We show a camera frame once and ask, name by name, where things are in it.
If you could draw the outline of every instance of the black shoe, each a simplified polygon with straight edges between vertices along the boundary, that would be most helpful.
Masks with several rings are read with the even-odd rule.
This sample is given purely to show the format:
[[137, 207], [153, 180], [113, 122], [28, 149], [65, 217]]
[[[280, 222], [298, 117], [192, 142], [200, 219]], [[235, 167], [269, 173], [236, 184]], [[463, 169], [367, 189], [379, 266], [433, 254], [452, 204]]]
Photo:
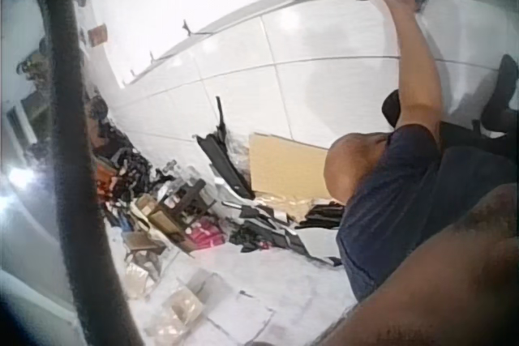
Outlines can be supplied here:
[[519, 69], [508, 54], [501, 58], [495, 90], [481, 114], [481, 124], [490, 131], [508, 133], [517, 129], [517, 111], [508, 105], [516, 90]]

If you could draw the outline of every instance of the black leather piece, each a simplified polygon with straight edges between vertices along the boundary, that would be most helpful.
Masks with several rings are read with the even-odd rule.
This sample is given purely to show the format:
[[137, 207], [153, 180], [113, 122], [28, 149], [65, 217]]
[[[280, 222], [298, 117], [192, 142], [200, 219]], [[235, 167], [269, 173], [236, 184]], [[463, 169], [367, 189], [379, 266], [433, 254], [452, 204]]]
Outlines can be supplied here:
[[213, 134], [209, 134], [205, 138], [196, 137], [196, 142], [200, 145], [204, 153], [211, 160], [214, 169], [229, 184], [237, 195], [244, 199], [252, 200], [255, 195], [249, 187], [247, 181], [242, 174], [234, 167], [230, 161], [227, 152], [222, 149], [221, 143]]

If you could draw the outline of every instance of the cardboard box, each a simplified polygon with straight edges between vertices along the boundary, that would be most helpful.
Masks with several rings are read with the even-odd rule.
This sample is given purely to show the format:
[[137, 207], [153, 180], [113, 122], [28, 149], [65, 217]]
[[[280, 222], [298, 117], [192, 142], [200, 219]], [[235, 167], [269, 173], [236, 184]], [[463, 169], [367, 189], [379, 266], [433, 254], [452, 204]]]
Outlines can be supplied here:
[[180, 228], [163, 211], [153, 212], [148, 216], [148, 220], [166, 235], [181, 232]]
[[327, 150], [270, 135], [250, 139], [254, 191], [296, 199], [330, 199], [324, 183]]
[[158, 202], [150, 194], [143, 194], [135, 205], [144, 216], [149, 216], [157, 209]]

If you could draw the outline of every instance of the cardboard sheet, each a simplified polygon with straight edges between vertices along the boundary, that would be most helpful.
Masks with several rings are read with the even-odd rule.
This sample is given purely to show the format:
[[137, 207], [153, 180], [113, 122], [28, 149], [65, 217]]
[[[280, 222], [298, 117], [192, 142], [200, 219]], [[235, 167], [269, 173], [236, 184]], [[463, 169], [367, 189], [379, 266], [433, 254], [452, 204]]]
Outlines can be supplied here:
[[254, 191], [299, 199], [330, 199], [324, 184], [327, 150], [271, 135], [250, 139]]

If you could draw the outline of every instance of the packaging material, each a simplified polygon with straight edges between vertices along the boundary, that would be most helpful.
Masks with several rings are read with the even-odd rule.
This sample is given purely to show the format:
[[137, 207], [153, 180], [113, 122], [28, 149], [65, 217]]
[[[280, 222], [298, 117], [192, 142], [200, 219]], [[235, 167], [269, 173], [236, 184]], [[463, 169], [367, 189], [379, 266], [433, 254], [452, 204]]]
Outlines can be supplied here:
[[258, 203], [269, 206], [276, 211], [283, 211], [296, 222], [305, 220], [305, 216], [314, 205], [313, 199], [261, 193], [256, 193], [256, 195], [256, 201]]
[[149, 272], [135, 263], [127, 264], [127, 272], [122, 279], [122, 285], [129, 299], [140, 299], [147, 294], [154, 284]]
[[202, 314], [203, 304], [188, 288], [181, 286], [163, 304], [161, 312], [145, 328], [156, 346], [179, 344]]
[[250, 139], [252, 189], [299, 199], [330, 199], [324, 184], [327, 150], [269, 135]]
[[150, 194], [143, 194], [135, 202], [135, 205], [144, 216], [148, 216], [155, 211], [157, 204], [158, 202]]
[[250, 184], [251, 167], [249, 164], [249, 148], [247, 147], [247, 139], [241, 139], [238, 135], [227, 129], [225, 145], [227, 146], [227, 155], [234, 167]]

